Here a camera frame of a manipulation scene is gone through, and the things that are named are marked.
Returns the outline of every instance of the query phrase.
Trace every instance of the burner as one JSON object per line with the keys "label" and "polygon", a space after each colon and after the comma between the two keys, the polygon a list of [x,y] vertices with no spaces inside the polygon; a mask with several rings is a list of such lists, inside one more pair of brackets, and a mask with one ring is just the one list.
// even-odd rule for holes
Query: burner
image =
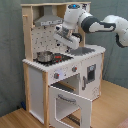
{"label": "burner", "polygon": [[46,67],[49,67],[49,66],[52,66],[52,65],[70,60],[70,59],[73,59],[73,57],[66,56],[66,55],[63,55],[63,54],[60,54],[60,53],[55,53],[54,54],[54,59],[52,61],[49,61],[49,62],[40,62],[38,60],[34,60],[34,61],[38,62],[38,63],[40,63],[40,64],[42,64]]}

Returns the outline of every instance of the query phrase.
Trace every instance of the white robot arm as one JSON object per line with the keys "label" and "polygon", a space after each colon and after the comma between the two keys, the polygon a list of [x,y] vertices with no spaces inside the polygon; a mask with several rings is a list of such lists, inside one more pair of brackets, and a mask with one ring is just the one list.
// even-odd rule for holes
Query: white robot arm
{"label": "white robot arm", "polygon": [[55,28],[54,38],[72,49],[79,47],[80,34],[75,34],[76,26],[85,33],[115,32],[119,47],[128,46],[128,21],[119,16],[109,15],[103,21],[86,12],[79,5],[69,5],[65,12],[64,22]]}

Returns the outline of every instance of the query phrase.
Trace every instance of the toy kitchen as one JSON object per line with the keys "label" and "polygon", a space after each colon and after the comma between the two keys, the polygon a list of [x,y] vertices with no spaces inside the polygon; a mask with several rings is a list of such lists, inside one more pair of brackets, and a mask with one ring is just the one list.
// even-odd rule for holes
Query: toy kitchen
{"label": "toy kitchen", "polygon": [[[90,2],[75,2],[90,11]],[[77,49],[54,39],[56,25],[63,23],[70,3],[23,4],[25,56],[23,60],[26,111],[45,128],[74,128],[63,121],[80,110],[79,127],[90,128],[92,102],[101,95],[105,49],[85,44],[85,33]]]}

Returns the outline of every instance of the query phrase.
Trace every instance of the oven door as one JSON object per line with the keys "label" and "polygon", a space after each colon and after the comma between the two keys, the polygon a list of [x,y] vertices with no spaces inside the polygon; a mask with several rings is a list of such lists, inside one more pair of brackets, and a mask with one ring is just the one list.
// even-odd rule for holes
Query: oven door
{"label": "oven door", "polygon": [[81,110],[80,128],[90,128],[92,101],[71,92],[49,87],[50,125],[55,128],[73,128],[61,121],[76,110]]}

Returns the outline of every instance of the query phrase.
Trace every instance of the wooden panel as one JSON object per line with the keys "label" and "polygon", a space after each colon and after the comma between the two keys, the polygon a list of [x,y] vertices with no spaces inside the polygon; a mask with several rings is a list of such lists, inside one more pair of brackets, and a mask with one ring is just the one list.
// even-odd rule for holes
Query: wooden panel
{"label": "wooden panel", "polygon": [[66,11],[66,5],[57,6],[57,16],[58,17],[64,18],[65,11]]}
{"label": "wooden panel", "polygon": [[31,28],[33,26],[32,8],[23,7],[22,14],[25,15],[25,17],[23,16],[25,56],[26,56],[26,59],[33,61],[32,39],[31,39]]}
{"label": "wooden panel", "polygon": [[64,4],[88,4],[91,2],[66,2],[66,3],[42,3],[42,4],[21,4],[21,6],[44,6],[44,5],[64,5]]}
{"label": "wooden panel", "polygon": [[26,110],[30,110],[30,90],[29,90],[29,74],[28,65],[23,63],[24,66],[24,81],[25,81],[25,94],[26,94]]}
{"label": "wooden panel", "polygon": [[104,66],[104,53],[102,54],[102,64],[101,64],[99,96],[101,96],[101,93],[102,93],[102,92],[101,92],[101,82],[102,82],[103,66]]}
{"label": "wooden panel", "polygon": [[43,103],[44,103],[44,126],[49,128],[49,87],[48,87],[48,73],[43,72]]}

